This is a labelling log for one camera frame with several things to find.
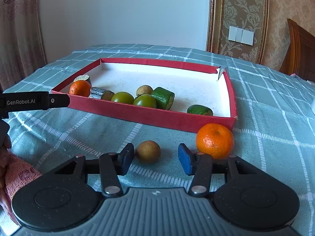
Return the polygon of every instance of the orange fruit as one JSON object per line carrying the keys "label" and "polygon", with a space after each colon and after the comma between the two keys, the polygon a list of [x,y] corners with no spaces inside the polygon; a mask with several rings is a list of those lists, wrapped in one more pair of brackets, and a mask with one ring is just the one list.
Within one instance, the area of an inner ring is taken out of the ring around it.
{"label": "orange fruit", "polygon": [[88,97],[91,93],[92,85],[87,81],[78,80],[70,86],[69,94],[82,97]]}
{"label": "orange fruit", "polygon": [[232,132],[223,125],[208,123],[196,135],[199,152],[212,155],[214,159],[226,158],[234,147]]}

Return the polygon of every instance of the checkered tablecloth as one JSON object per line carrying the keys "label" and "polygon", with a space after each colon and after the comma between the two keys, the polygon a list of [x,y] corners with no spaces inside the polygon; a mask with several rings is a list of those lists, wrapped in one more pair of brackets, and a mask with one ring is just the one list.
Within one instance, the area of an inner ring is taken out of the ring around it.
{"label": "checkered tablecloth", "polygon": [[[238,108],[233,129],[233,153],[294,189],[300,211],[293,227],[302,236],[314,236],[315,115],[310,103],[315,88],[262,65],[190,48],[141,44],[94,45],[38,69],[6,92],[51,90],[58,83],[101,57],[138,57],[226,66]],[[162,148],[161,161],[144,166],[135,160],[124,189],[132,187],[185,187],[191,178],[177,158],[179,143],[195,148],[195,134],[103,117],[68,108],[15,112],[6,120],[11,129],[12,150],[45,173],[75,154],[88,159],[105,152],[119,152],[125,144],[135,147],[154,140]],[[215,175],[211,190],[223,183]],[[89,184],[100,189],[99,176]]]}

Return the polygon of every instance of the red cardboard box lid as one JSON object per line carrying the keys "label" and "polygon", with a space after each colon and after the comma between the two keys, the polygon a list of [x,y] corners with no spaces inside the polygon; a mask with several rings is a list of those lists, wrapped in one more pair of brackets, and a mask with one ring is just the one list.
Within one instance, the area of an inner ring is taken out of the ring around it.
{"label": "red cardboard box lid", "polygon": [[[54,87],[52,92],[68,93],[73,80],[84,74],[90,75],[94,87],[104,88],[104,85],[107,84],[106,89],[115,93],[117,90],[127,91],[133,96],[135,96],[135,90],[134,93],[131,90],[143,85],[140,82],[144,81],[153,89],[163,87],[174,92],[174,107],[172,106],[170,110],[161,110],[75,95],[69,95],[70,105],[68,107],[121,120],[193,133],[197,133],[207,123],[219,123],[232,130],[237,118],[234,90],[227,72],[223,72],[223,77],[214,82],[214,79],[218,78],[218,68],[161,59],[101,58],[65,79]],[[190,94],[188,98],[185,98],[186,93]],[[214,116],[184,112],[192,104],[191,102],[198,98],[215,106],[213,108],[210,105],[199,103],[210,107]]]}

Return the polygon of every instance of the curtain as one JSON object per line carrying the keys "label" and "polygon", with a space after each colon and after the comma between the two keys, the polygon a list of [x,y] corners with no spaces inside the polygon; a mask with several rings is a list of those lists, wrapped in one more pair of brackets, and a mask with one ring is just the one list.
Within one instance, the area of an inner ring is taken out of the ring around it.
{"label": "curtain", "polygon": [[0,0],[0,91],[45,64],[37,0]]}

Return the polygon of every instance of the wallpaper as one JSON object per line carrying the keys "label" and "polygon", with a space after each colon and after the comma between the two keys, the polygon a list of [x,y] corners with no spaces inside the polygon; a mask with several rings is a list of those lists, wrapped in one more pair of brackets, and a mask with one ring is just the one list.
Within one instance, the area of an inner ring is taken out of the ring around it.
{"label": "wallpaper", "polygon": [[[264,0],[224,0],[220,54],[252,62],[256,61],[263,20],[263,6]],[[253,46],[229,41],[230,26],[253,31]]]}
{"label": "wallpaper", "polygon": [[315,36],[315,0],[270,0],[262,64],[276,70],[280,69],[290,44],[288,18]]}

